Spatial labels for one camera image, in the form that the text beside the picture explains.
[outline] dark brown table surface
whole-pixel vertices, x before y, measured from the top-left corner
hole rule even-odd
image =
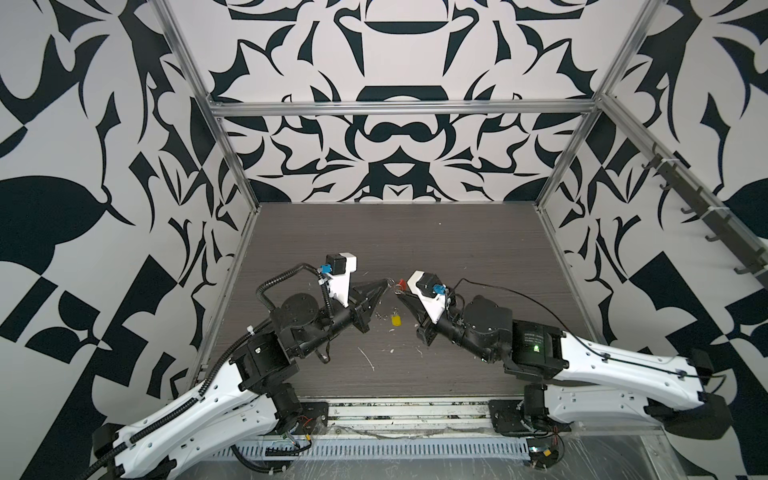
[[[264,204],[219,328],[211,358],[248,325],[267,317],[254,291],[299,262],[324,263],[327,253],[358,258],[353,282],[408,279],[436,273],[449,286],[465,277],[522,291],[547,305],[579,336],[589,337],[551,244],[532,204]],[[300,273],[268,292],[280,305],[305,291],[321,299],[317,281]],[[502,290],[462,284],[469,301],[481,294],[512,308],[515,318],[559,326],[540,306]],[[390,316],[397,308],[401,326]],[[525,382],[505,375],[439,336],[429,348],[415,336],[415,319],[390,290],[363,335],[353,327],[331,344],[331,362],[298,361],[289,381],[302,397],[503,396]],[[373,367],[366,360],[365,353]]]

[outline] white scratch mark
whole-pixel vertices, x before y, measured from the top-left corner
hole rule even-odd
[[[366,355],[366,353],[365,353],[365,352],[363,352],[363,350],[362,350],[360,347],[357,347],[357,349],[360,351],[360,353],[362,353],[362,356],[364,356],[364,357],[366,358],[366,360],[368,360],[368,365],[371,365],[371,369],[372,369],[372,370],[375,372],[375,371],[376,371],[376,367],[375,367],[375,366],[373,366],[373,364],[371,363],[371,359],[370,359],[370,358],[368,358],[368,356]]]

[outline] yellow keychain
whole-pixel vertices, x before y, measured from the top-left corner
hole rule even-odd
[[[392,325],[394,326],[400,326],[400,314],[397,312],[397,309],[392,310]]]

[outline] robotic arm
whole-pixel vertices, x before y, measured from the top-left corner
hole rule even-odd
[[[433,273],[416,271],[407,285],[410,291],[402,289],[399,298],[419,321],[416,335],[424,344],[442,335],[483,362],[501,361],[505,373],[534,382],[525,387],[517,412],[494,415],[502,434],[562,431],[576,420],[624,418],[660,423],[688,438],[718,439],[731,425],[723,397],[704,389],[713,367],[703,351],[684,358],[600,345],[565,325],[564,331],[514,319],[512,310],[480,295],[459,309],[455,292]],[[545,380],[594,385],[555,387]]]
[[[328,343],[350,325],[367,332],[371,314],[388,288],[386,279],[350,286],[356,267],[350,253],[329,255],[319,270],[301,263],[259,286],[257,297],[270,317],[256,329],[248,327],[199,386],[132,425],[100,427],[93,434],[98,461],[79,479],[91,477],[102,466],[108,472],[101,480],[176,478],[230,446],[242,458],[234,444],[246,437],[272,432],[292,438],[290,430],[303,407],[293,387],[284,382],[299,371],[295,358],[315,352],[328,363]],[[276,307],[266,291],[302,270],[317,276],[325,305],[319,307],[311,295],[297,293]],[[326,355],[317,350],[323,343]],[[311,446],[309,436],[307,440],[308,445],[295,442],[293,451],[276,450],[275,455],[298,455]],[[258,472],[270,471],[244,458],[241,462]]]

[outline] black and white patterned wall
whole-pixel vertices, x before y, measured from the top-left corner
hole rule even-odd
[[[670,0],[616,92],[752,231],[768,237],[766,53],[760,0]],[[669,435],[692,478],[768,475],[768,291],[603,116],[546,211],[589,315],[611,345],[658,355],[707,351],[733,428],[720,440]],[[717,382],[708,387],[711,391]]]
[[[3,478],[184,388],[249,214],[144,0],[0,7]]]
[[[589,98],[641,0],[172,0],[220,102]],[[576,114],[229,118],[261,201],[535,200]]]

